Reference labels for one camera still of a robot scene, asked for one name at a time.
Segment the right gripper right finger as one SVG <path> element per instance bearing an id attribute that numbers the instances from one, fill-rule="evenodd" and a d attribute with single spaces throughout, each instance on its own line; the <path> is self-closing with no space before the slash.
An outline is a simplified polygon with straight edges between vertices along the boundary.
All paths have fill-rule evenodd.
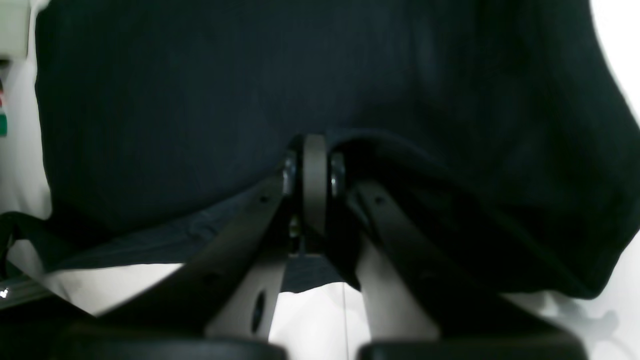
<path id="1" fill-rule="evenodd" d="M 332 204 L 356 217 L 373 346 L 541 346 L 544 321 L 475 284 L 379 182 L 348 183 L 342 153 L 329 166 Z"/>

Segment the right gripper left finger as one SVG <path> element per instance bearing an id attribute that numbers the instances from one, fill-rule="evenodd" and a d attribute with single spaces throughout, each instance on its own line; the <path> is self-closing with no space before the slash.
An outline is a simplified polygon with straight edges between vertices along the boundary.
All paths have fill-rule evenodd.
<path id="1" fill-rule="evenodd" d="M 298 155 L 288 151 L 237 216 L 180 269 L 100 316 L 115 346 L 267 346 L 290 257 Z"/>

